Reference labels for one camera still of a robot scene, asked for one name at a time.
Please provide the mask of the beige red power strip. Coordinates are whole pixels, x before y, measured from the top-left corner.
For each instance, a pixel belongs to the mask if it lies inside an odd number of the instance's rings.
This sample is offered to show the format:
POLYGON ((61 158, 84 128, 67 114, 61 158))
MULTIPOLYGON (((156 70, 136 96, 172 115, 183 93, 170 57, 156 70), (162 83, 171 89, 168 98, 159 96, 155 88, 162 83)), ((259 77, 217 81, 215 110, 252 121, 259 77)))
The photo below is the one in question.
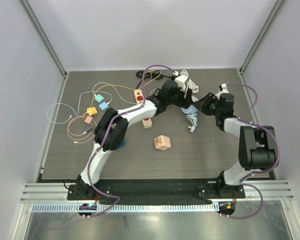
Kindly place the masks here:
MULTIPOLYGON (((144 95, 143 95, 141 89, 134 90, 133 94, 134 94, 134 97, 135 97, 135 100, 136 100, 137 104, 141 104, 144 101, 144 95)), ((151 128, 152 127, 152 120, 151 120, 151 118, 148 117, 148 118, 143 119, 142 120, 142 124, 143 124, 143 127, 145 129, 151 128)))

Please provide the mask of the pink cube socket adapter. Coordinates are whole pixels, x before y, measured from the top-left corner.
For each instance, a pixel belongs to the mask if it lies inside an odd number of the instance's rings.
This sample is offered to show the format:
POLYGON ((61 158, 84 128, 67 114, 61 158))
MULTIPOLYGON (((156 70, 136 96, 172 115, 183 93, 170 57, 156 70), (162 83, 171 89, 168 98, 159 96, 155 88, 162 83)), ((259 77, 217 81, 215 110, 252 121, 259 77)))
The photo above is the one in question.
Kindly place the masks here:
POLYGON ((165 151, 171 148, 171 140, 168 136, 160 135, 154 139, 154 147, 157 150, 165 151))

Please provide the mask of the blue cube socket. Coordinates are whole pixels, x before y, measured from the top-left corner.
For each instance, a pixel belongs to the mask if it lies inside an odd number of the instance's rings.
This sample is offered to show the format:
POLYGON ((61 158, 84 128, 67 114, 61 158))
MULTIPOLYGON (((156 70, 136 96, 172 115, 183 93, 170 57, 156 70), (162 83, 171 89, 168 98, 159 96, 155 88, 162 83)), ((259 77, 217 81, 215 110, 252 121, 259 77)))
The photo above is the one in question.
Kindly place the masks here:
POLYGON ((122 147, 124 147, 126 145, 126 141, 123 139, 123 141, 121 142, 121 144, 117 147, 116 150, 121 149, 122 147))

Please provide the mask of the light blue charger plug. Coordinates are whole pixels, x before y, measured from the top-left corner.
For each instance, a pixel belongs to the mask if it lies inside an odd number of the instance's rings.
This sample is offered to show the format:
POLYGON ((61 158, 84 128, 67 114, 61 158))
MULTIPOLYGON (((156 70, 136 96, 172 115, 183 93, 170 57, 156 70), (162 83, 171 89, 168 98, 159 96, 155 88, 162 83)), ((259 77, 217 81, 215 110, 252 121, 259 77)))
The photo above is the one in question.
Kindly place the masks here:
POLYGON ((98 105, 101 111, 105 112, 109 108, 109 104, 107 102, 102 102, 98 105))

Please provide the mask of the teal charger plug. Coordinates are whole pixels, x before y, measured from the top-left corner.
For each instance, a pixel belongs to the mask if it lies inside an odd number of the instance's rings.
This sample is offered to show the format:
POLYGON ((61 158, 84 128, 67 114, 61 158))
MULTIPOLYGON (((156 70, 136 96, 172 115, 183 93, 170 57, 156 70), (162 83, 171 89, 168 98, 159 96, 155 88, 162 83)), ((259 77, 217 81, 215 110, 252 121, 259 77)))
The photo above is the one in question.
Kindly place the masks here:
POLYGON ((98 104, 102 103, 102 102, 104 101, 104 99, 105 99, 105 98, 104 98, 102 95, 100 95, 100 94, 97 94, 97 95, 94 96, 94 100, 95 100, 98 104))

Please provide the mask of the yellow charger plug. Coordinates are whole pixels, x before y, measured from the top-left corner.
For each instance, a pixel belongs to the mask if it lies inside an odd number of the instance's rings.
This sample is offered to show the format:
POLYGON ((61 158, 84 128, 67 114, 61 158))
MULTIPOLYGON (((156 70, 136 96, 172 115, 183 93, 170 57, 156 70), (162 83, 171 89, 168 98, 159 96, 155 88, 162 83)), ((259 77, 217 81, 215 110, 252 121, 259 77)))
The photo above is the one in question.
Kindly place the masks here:
POLYGON ((95 107, 89 107, 86 109, 86 113, 91 117, 98 113, 97 109, 95 107))

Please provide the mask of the pink charger plug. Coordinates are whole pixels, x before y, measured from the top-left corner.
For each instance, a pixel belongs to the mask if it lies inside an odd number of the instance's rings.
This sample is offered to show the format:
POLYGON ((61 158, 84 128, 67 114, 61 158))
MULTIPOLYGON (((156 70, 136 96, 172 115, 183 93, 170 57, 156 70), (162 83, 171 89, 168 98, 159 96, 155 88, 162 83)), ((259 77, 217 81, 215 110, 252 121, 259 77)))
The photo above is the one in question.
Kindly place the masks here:
POLYGON ((84 123, 88 124, 88 125, 92 125, 94 122, 94 118, 92 116, 87 115, 84 119, 84 123))

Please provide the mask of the light blue round socket base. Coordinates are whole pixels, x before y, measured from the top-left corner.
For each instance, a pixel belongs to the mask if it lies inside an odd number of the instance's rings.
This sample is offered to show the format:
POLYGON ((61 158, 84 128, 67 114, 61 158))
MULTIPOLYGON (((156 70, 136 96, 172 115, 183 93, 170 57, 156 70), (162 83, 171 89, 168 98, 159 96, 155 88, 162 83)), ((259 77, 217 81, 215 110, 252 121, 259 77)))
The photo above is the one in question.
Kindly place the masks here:
POLYGON ((198 112, 198 109, 193 104, 191 104, 188 108, 182 107, 181 110, 186 115, 193 115, 198 112))

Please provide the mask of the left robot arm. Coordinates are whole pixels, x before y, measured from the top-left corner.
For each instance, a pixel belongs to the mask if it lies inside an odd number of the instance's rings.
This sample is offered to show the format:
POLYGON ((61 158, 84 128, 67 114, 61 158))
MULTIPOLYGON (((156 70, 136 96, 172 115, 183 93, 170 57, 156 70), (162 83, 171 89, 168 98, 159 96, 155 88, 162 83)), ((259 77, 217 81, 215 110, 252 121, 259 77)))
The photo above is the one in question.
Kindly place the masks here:
POLYGON ((115 110, 107 109, 94 130, 94 145, 86 167, 76 179, 80 196, 90 200, 96 195, 94 186, 100 179, 102 168, 110 154, 123 142, 127 129, 144 119, 166 111, 169 105, 187 109, 192 104, 192 93, 199 87, 188 81, 168 80, 157 93, 150 95, 135 106, 115 110))

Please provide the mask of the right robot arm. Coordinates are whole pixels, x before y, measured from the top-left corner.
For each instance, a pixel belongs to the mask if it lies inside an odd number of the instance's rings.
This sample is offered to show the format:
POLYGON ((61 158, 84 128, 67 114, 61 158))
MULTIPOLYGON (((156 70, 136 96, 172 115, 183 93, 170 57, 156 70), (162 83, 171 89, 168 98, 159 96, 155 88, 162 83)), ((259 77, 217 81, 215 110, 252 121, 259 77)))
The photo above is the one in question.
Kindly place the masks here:
POLYGON ((221 198, 233 198, 241 191, 243 181, 275 165, 277 146, 274 129, 245 123, 234 115, 234 96, 208 93, 193 105, 206 116, 215 117, 215 125, 223 132, 238 137, 238 161, 216 178, 215 191, 221 198))

